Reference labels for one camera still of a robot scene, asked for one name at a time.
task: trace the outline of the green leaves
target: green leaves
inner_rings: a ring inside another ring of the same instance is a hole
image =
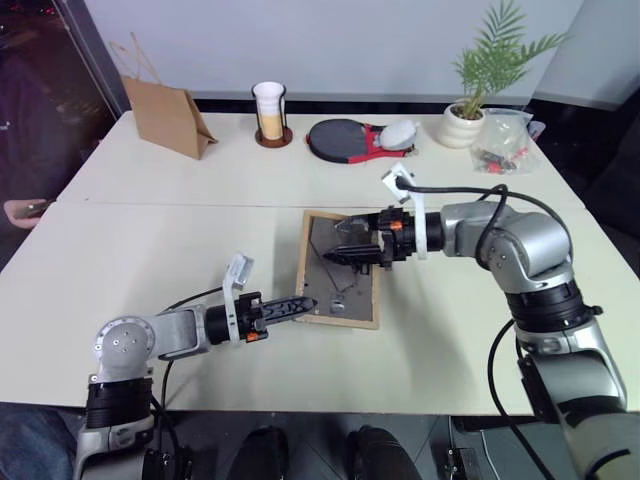
[[[484,26],[478,29],[479,36],[474,39],[475,48],[464,49],[454,62],[470,108],[479,109],[486,95],[521,80],[531,59],[565,40],[564,33],[554,33],[529,45],[523,44],[525,18],[514,0],[501,0],[499,7],[489,7],[482,20]]]

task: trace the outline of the white wall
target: white wall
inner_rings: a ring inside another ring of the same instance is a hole
[[[103,41],[135,32],[163,82],[198,97],[250,98],[278,80],[289,99],[450,101],[451,62],[498,0],[86,0]],[[528,33],[566,31],[582,0],[520,1]],[[502,94],[526,103],[553,52]],[[122,66],[116,61],[121,71]]]
[[[535,98],[615,108],[640,87],[640,1],[585,0]]]

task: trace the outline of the white table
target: white table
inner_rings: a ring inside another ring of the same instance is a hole
[[[380,181],[398,161],[379,158],[357,165],[325,162],[315,157],[304,137],[311,127],[335,115],[289,115],[294,131],[290,145],[269,150],[253,140],[255,115],[203,114],[220,143],[201,160],[193,160],[138,137],[131,112],[123,115],[59,196],[62,202],[161,205],[237,205],[273,207],[386,207],[395,199]],[[540,197],[553,208],[583,208],[580,199],[533,144],[540,166],[531,174],[500,176],[472,169],[468,150],[436,143],[432,134],[439,115],[416,115],[421,122],[418,155],[403,159],[419,185],[492,187]],[[361,122],[387,125],[407,118],[392,115],[350,115]],[[429,195],[426,203],[474,199],[469,195]],[[517,200],[511,205],[518,208]]]
[[[83,405],[99,327],[219,284],[236,250],[256,260],[245,291],[261,290],[265,299],[291,294],[302,212],[53,205],[0,275],[0,400]],[[638,410],[640,284],[585,210],[559,213],[574,235],[578,285],[586,303],[605,309],[602,330],[629,408]],[[433,254],[398,263],[382,278],[380,330],[288,323],[272,327],[266,341],[181,360],[170,407],[495,414],[486,357],[509,312],[490,274],[471,259]],[[496,381],[509,412],[530,413],[512,336],[498,352]]]

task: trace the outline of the black cable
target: black cable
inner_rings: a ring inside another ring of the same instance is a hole
[[[206,295],[210,295],[212,293],[217,293],[219,291],[222,290],[222,287],[216,287],[216,288],[212,288],[211,290],[206,290],[204,292],[200,292],[196,295],[192,295],[188,298],[185,298],[183,300],[180,300],[179,302],[174,303],[173,305],[168,306],[167,308],[165,308],[162,312],[168,312],[170,310],[174,310],[178,307],[181,307],[182,305],[184,305],[185,303],[189,303],[193,300],[196,300],[198,298],[204,297]],[[178,452],[177,448],[178,448],[178,437],[175,433],[175,429],[173,428],[173,425],[170,423],[170,419],[169,416],[166,413],[166,406],[167,406],[167,384],[169,382],[169,373],[171,373],[171,368],[173,367],[173,360],[169,360],[169,362],[167,363],[167,367],[164,370],[164,375],[162,376],[162,393],[161,393],[161,397],[160,397],[160,410],[162,412],[165,412],[164,415],[161,415],[160,418],[158,419],[158,451],[160,453],[162,453],[162,430],[164,429],[164,425],[167,425],[167,429],[169,430],[169,434],[172,435],[172,437],[175,437],[175,441],[174,438],[172,438],[172,441],[174,443],[174,450],[175,453]]]
[[[489,350],[489,359],[487,361],[487,378],[489,380],[489,390],[491,392],[491,398],[493,399],[493,403],[496,405],[496,408],[500,412],[500,415],[507,422],[507,425],[509,426],[513,434],[520,441],[525,451],[529,454],[529,457],[531,457],[531,460],[533,460],[533,463],[536,464],[536,467],[538,467],[538,469],[540,470],[540,473],[542,473],[544,478],[546,478],[547,480],[555,480],[555,477],[551,474],[551,472],[549,472],[549,470],[545,466],[542,459],[538,456],[538,454],[533,449],[533,447],[528,442],[528,440],[525,438],[523,433],[520,431],[516,423],[505,411],[504,407],[502,406],[502,403],[500,402],[500,399],[498,398],[498,392],[496,391],[495,381],[493,378],[493,362],[495,360],[496,351],[498,350],[498,345],[500,345],[500,341],[502,340],[504,335],[509,331],[509,329],[513,326],[513,323],[514,321],[513,319],[511,319],[505,324],[504,327],[502,327],[502,330],[500,330],[500,332],[498,332],[498,335],[496,335],[496,338],[493,340],[493,343],[491,344],[491,349]]]
[[[184,305],[185,303],[189,303],[192,300],[195,300],[197,298],[200,297],[204,297],[206,295],[211,295],[212,293],[216,293],[216,292],[220,292],[222,291],[222,287],[216,287],[216,288],[212,288],[211,290],[207,290],[206,292],[200,292],[196,295],[192,295],[189,298],[185,298],[184,300],[180,300],[179,302],[174,303],[173,305],[165,308],[163,311],[166,312],[168,310],[173,310],[175,308],[181,307],[182,305]]]
[[[162,408],[162,405],[160,405],[160,402],[158,402],[156,397],[151,396],[151,404],[156,409],[156,412],[158,412],[158,414],[160,415],[160,418],[167,425],[167,430],[169,430],[169,436],[171,437],[171,443],[173,444],[173,452],[175,455],[177,455],[178,451],[180,450],[180,444],[178,443],[178,435],[176,434],[175,428],[173,428],[173,424],[171,423],[169,415],[167,414],[166,410]]]
[[[498,202],[498,206],[496,207],[496,209],[493,211],[493,215],[491,216],[491,219],[489,220],[487,225],[484,227],[484,229],[482,230],[482,233],[480,234],[480,237],[478,238],[478,242],[476,243],[476,252],[475,252],[476,263],[481,268],[484,268],[485,270],[489,270],[489,265],[484,260],[482,260],[482,257],[481,257],[482,247],[484,247],[484,244],[487,241],[487,237],[489,236],[489,233],[491,233],[491,230],[493,230],[493,227],[498,221],[500,214],[504,210],[504,206],[507,204],[507,195],[509,194],[509,189],[505,184],[501,183],[500,185],[496,185],[495,187],[493,187],[489,193],[485,193],[484,195],[482,195],[482,197],[480,197],[478,201],[484,200],[489,195],[493,195],[493,194],[500,194],[500,201]]]
[[[482,200],[484,200],[487,196],[495,193],[490,188],[479,188],[479,187],[414,187],[412,185],[409,185],[402,178],[396,179],[396,187],[399,190],[406,190],[408,192],[415,192],[415,193],[480,193],[483,195],[482,197],[480,197],[480,199]],[[569,233],[569,229],[567,228],[567,225],[564,223],[562,218],[560,218],[560,215],[558,215],[555,212],[555,210],[553,210],[553,208],[551,208],[549,205],[542,202],[541,200],[538,200],[537,198],[531,197],[529,195],[525,195],[524,193],[507,192],[506,195],[508,197],[524,200],[525,202],[529,202],[535,205],[536,207],[544,210],[547,213],[547,215],[549,215],[556,222],[558,222],[560,226],[564,228],[565,232],[567,232],[567,237],[569,238],[569,255],[571,259],[573,259],[573,242],[571,241],[571,234]]]
[[[166,411],[167,408],[167,383],[169,381],[169,373],[171,372],[171,367],[173,367],[173,360],[169,360],[167,363],[167,367],[164,369],[164,375],[162,376],[162,393],[160,395],[160,405],[162,409]],[[162,418],[158,421],[158,451],[162,452],[162,428],[163,422]]]
[[[518,360],[524,360],[522,356],[522,349],[520,348],[520,342],[518,341],[518,337],[516,337],[516,355],[518,355]]]

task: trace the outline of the paper bag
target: paper bag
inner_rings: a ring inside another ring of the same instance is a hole
[[[114,42],[111,42],[111,47],[131,73],[133,70],[122,60],[118,51],[136,62],[135,75],[122,75],[121,78],[136,119],[138,135],[149,142],[199,159],[207,145],[217,143],[217,140],[209,132],[189,92],[162,85],[157,72],[138,46],[135,35],[131,36],[136,46],[135,57]],[[158,83],[140,80],[141,67]]]

